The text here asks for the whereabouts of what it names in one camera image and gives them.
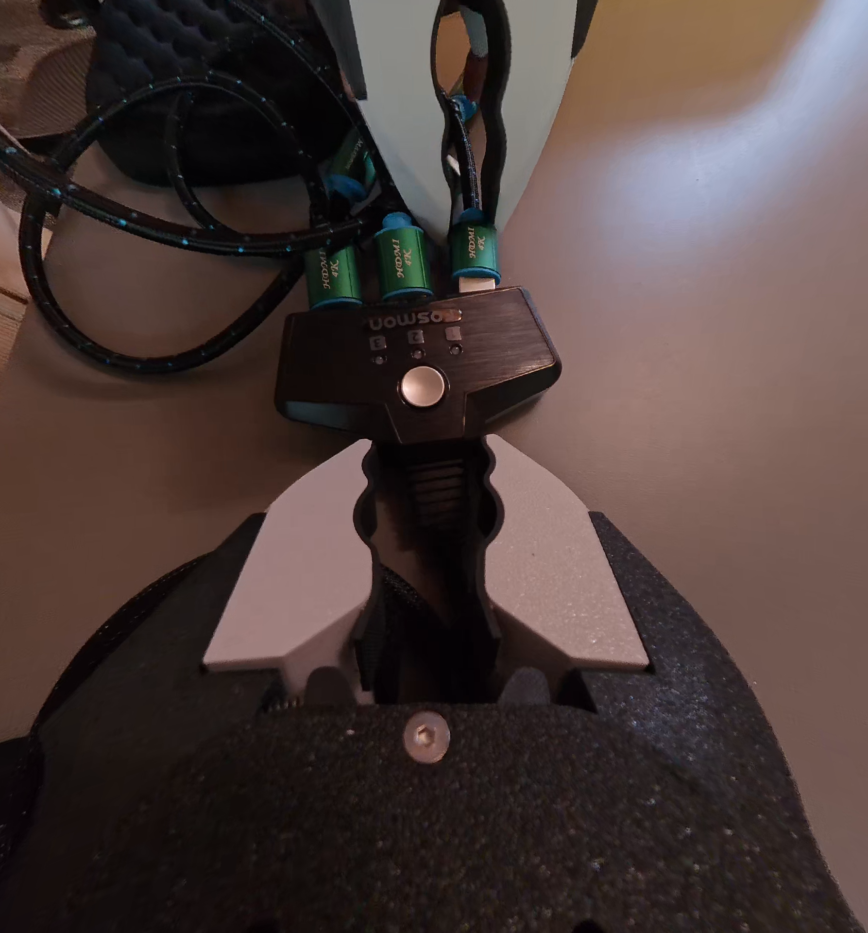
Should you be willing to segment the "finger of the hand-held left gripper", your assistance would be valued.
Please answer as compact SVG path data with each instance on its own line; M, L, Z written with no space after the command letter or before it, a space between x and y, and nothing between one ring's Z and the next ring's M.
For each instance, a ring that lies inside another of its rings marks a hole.
M432 64L438 1L315 1L318 17L408 212L446 235L447 122Z
M487 216L507 224L544 149L573 62L576 1L487 3Z

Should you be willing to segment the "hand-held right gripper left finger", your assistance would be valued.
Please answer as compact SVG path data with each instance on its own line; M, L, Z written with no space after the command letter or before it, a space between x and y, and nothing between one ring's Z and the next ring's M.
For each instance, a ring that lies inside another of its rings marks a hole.
M338 670L373 705L386 636L371 441L355 443L268 508L203 658L211 673L274 670L303 697L312 672Z

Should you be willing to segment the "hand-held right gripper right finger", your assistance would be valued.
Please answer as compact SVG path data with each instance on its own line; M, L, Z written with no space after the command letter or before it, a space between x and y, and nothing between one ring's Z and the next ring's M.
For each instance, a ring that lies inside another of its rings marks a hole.
M518 670L555 696L573 671L642 673L650 659L590 510L496 434L472 444L470 588L477 696Z

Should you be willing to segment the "green HDMI plug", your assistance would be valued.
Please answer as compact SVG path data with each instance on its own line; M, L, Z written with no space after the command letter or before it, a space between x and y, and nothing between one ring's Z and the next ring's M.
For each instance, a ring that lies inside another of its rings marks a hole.
M453 197L451 278L462 294L493 291L501 282L498 234L482 207L476 157L467 131L477 107L461 91L451 93L447 101L450 145L446 162Z

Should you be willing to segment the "black HDMI switch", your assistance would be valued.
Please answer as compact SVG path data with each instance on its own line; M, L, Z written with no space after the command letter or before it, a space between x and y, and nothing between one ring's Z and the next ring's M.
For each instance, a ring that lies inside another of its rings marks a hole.
M419 525L451 533L475 499L472 440L561 372L530 295L504 287L290 314L274 402L288 420L387 449L406 474Z

